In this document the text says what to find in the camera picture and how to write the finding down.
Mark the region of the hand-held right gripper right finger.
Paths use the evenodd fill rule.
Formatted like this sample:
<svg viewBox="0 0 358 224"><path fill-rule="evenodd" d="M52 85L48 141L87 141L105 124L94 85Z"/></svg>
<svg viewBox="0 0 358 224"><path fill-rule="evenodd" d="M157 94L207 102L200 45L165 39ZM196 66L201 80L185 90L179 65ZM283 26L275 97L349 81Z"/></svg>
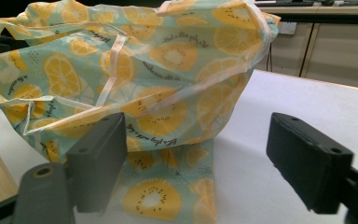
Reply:
<svg viewBox="0 0 358 224"><path fill-rule="evenodd" d="M267 155L309 210L335 214L353 153L307 122L274 112Z"/></svg>

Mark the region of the beige cabinet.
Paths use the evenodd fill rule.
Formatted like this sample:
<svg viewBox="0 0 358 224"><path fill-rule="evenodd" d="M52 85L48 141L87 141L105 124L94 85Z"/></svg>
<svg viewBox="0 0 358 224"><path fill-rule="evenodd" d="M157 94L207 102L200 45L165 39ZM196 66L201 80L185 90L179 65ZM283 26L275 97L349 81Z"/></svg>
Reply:
<svg viewBox="0 0 358 224"><path fill-rule="evenodd" d="M279 33L258 69L358 87L358 6L262 10L295 22L296 32Z"/></svg>

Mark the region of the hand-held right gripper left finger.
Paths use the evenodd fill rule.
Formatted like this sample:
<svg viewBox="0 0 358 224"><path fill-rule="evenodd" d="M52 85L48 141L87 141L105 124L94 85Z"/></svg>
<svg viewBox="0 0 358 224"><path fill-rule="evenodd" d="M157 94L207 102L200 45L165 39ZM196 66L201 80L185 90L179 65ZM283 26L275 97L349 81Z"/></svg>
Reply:
<svg viewBox="0 0 358 224"><path fill-rule="evenodd" d="M100 119L67 152L71 200L80 213L103 213L128 155L125 115Z"/></svg>

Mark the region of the white wall socket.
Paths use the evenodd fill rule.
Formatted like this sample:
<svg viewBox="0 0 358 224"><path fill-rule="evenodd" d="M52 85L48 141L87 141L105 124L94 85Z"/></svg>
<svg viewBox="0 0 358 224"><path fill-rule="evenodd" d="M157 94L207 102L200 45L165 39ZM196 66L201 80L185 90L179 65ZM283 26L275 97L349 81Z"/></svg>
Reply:
<svg viewBox="0 0 358 224"><path fill-rule="evenodd" d="M296 23L290 21L282 21L280 25L280 33L282 35L293 35L296 32Z"/></svg>

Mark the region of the fruit print fabric bag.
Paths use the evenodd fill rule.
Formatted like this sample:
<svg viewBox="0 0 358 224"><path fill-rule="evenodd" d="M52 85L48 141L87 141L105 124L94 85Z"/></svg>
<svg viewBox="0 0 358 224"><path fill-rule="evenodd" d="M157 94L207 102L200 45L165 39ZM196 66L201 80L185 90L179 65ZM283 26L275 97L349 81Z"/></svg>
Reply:
<svg viewBox="0 0 358 224"><path fill-rule="evenodd" d="M123 113L129 156L112 205L214 224L213 139L279 23L251 0L32 3L0 19L0 108L53 162L97 120Z"/></svg>

